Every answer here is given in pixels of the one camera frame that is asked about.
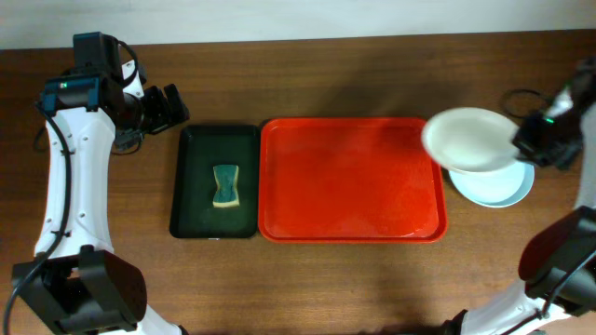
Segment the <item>light blue plate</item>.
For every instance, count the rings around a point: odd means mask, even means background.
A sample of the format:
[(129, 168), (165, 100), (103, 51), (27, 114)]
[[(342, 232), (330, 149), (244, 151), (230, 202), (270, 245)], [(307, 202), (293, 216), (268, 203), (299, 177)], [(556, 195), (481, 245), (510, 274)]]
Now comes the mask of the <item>light blue plate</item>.
[(465, 175), (450, 171), (455, 189), (469, 201), (487, 208), (506, 208), (521, 202), (532, 190), (535, 168), (526, 163), (489, 175)]

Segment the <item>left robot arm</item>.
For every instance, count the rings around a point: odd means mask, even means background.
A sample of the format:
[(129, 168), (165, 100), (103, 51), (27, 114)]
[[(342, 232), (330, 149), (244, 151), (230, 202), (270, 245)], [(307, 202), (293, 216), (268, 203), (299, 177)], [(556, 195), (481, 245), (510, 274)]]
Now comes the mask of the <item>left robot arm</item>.
[(12, 270), (22, 300), (55, 334), (180, 334), (152, 309), (142, 272), (117, 257), (107, 220), (112, 154), (181, 124), (189, 112), (174, 85), (151, 87), (125, 42), (74, 36), (74, 66), (49, 79), (36, 102), (50, 153), (47, 204), (32, 261)]

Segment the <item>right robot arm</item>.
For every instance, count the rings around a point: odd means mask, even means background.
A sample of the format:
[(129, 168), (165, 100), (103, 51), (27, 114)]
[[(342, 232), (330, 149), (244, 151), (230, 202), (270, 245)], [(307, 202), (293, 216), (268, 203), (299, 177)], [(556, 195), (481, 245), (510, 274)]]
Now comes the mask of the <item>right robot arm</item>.
[(525, 247), (519, 279), (492, 301), (445, 321), (439, 334), (538, 334), (595, 309), (595, 59), (589, 57), (546, 107), (527, 115), (512, 143), (538, 167), (583, 157), (574, 209)]

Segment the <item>white plate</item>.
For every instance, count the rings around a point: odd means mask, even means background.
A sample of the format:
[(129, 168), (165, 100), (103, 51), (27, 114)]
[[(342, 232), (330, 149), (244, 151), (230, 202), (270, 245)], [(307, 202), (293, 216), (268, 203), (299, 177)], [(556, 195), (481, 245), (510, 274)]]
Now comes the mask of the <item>white plate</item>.
[(482, 108), (453, 108), (432, 116), (421, 141), (443, 168), (462, 174), (489, 174), (517, 161), (512, 144), (519, 127), (510, 119)]

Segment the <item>green and yellow sponge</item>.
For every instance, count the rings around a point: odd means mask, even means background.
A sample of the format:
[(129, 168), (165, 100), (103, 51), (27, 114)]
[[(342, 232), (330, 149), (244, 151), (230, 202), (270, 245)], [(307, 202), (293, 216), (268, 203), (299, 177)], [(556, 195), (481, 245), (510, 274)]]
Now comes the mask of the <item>green and yellow sponge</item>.
[(212, 203), (216, 208), (233, 208), (239, 206), (237, 165), (217, 165), (213, 168), (216, 191)]

